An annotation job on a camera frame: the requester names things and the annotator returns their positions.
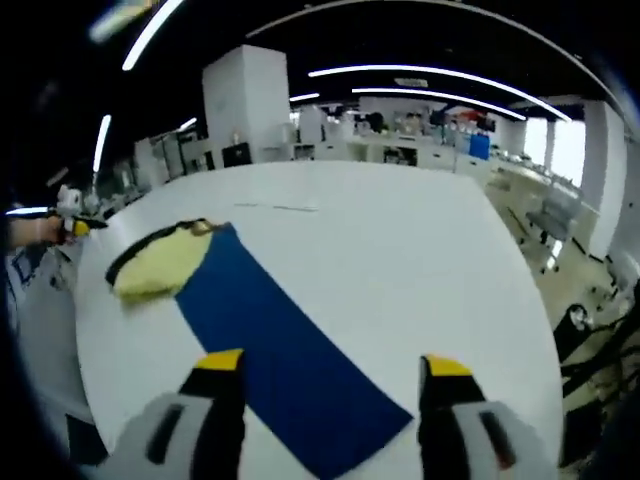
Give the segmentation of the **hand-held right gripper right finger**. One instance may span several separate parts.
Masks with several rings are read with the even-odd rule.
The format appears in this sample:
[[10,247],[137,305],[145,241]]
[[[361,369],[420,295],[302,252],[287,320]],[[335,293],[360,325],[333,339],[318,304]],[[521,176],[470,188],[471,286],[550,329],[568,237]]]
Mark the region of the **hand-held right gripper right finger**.
[[420,358],[419,425],[425,479],[556,479],[536,430],[500,401],[485,398],[469,368]]

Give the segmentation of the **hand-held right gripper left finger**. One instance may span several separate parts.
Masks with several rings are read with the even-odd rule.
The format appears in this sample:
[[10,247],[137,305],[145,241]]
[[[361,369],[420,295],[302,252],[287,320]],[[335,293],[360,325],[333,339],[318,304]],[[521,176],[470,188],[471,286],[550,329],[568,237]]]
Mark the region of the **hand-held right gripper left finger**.
[[178,391],[149,402],[107,458],[107,477],[237,479],[245,437],[243,355],[212,352]]

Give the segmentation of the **person's left hand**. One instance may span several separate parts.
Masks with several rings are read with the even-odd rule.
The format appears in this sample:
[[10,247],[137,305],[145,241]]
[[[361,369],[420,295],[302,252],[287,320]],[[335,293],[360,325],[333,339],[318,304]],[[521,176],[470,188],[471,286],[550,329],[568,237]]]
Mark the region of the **person's left hand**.
[[46,243],[60,245],[67,240],[64,220],[59,216],[49,216],[38,219],[36,233],[38,240]]

